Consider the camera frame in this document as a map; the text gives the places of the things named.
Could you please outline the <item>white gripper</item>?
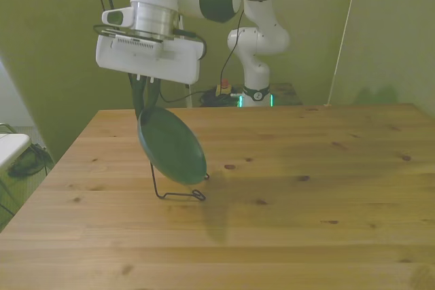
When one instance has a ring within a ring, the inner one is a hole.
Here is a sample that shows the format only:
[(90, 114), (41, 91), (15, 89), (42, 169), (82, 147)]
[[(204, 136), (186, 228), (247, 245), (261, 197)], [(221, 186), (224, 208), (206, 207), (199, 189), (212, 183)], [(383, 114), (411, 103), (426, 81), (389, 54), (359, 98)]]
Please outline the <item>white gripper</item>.
[(201, 43), (187, 39), (162, 42), (117, 35), (98, 36), (98, 66), (128, 73), (136, 119), (144, 108), (156, 106), (160, 96), (160, 79), (194, 84), (199, 77)]

